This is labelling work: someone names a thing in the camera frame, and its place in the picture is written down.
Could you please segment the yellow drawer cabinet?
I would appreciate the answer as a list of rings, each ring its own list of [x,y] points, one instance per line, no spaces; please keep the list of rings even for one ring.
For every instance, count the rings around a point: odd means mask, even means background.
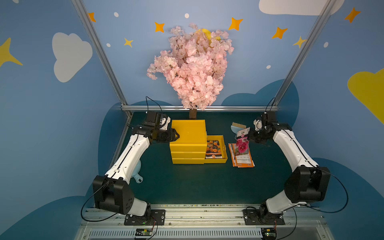
[[[173,120],[172,128],[180,135],[170,143],[173,164],[204,164],[207,149],[205,120]]]

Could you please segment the orange flower seed bag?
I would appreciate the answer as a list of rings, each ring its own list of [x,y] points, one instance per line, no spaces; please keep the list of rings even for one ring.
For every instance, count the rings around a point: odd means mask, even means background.
[[[231,155],[231,161],[232,161],[233,167],[237,167],[237,163],[236,163],[235,155],[234,155],[234,150],[233,150],[233,144],[229,144],[229,153]]]

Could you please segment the marigold seed bag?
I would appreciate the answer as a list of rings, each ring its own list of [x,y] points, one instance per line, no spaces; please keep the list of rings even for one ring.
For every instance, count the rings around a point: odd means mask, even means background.
[[[207,140],[206,159],[222,159],[222,149],[219,140]]]

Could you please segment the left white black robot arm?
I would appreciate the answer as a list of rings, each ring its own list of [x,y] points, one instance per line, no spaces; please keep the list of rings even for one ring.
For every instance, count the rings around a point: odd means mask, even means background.
[[[145,216],[148,203],[135,198],[130,180],[139,160],[152,141],[170,143],[180,135],[175,129],[136,126],[125,150],[117,162],[103,176],[93,181],[95,207],[122,215]]]

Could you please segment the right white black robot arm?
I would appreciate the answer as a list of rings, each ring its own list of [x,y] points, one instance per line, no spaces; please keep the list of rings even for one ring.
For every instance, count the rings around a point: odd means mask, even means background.
[[[331,177],[329,169],[320,167],[307,154],[288,124],[255,120],[249,140],[265,144],[270,139],[280,147],[292,173],[284,184],[284,190],[266,200],[268,212],[281,214],[298,205],[323,201]]]

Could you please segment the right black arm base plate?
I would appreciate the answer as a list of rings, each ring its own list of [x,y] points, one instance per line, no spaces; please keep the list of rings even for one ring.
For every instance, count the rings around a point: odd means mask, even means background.
[[[285,225],[283,215],[272,214],[268,211],[263,212],[259,209],[243,209],[243,218],[247,226],[259,226],[259,225]]]

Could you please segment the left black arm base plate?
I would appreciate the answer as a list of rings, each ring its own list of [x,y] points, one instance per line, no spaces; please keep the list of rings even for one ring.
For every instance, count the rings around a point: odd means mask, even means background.
[[[165,224],[166,210],[150,210],[143,216],[126,215],[125,226],[163,226]]]

